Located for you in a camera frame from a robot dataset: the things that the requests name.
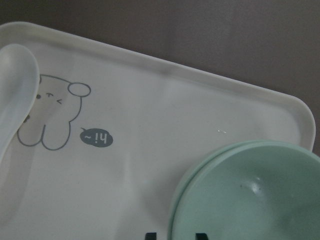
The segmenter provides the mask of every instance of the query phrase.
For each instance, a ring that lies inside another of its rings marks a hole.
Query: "black printed mark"
[[[157,233],[156,232],[147,232],[145,234],[144,240],[157,240]]]
[[[25,124],[30,118],[30,115],[26,116],[25,120],[23,121],[23,123]]]
[[[196,240],[209,240],[206,233],[196,233],[195,239]]]

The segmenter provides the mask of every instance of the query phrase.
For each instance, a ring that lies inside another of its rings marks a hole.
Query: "mint green bowl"
[[[320,159],[257,141],[206,160],[173,202],[169,240],[319,240]]]
[[[182,176],[181,180],[179,181],[179,184],[177,185],[174,194],[173,194],[173,201],[171,202],[170,205],[170,224],[168,227],[168,232],[170,233],[172,230],[172,223],[173,223],[173,217],[174,213],[176,212],[176,208],[179,204],[181,196],[183,196],[184,191],[186,190],[188,184],[193,180],[194,176],[202,169],[204,168],[208,163],[210,163],[214,158],[218,157],[219,155],[230,151],[231,149],[235,149],[247,144],[252,144],[252,143],[260,143],[260,142],[267,142],[269,140],[249,140],[249,141],[242,141],[242,142],[237,142],[233,144],[226,145],[224,147],[220,147],[212,152],[209,152],[203,159],[200,159],[196,161],[187,171],[186,173]]]

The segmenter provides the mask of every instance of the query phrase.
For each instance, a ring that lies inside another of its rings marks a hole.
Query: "bear ear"
[[[89,85],[81,82],[72,82],[68,86],[68,91],[72,95],[83,98],[91,93],[91,88],[89,87]]]

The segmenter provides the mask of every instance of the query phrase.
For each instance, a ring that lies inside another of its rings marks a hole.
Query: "dark gray table surface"
[[[13,21],[296,96],[320,126],[319,0],[0,0]]]

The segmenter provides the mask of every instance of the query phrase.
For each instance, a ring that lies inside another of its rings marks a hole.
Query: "white plastic spoon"
[[[37,60],[26,47],[10,44],[0,50],[0,163],[33,106],[39,80]]]

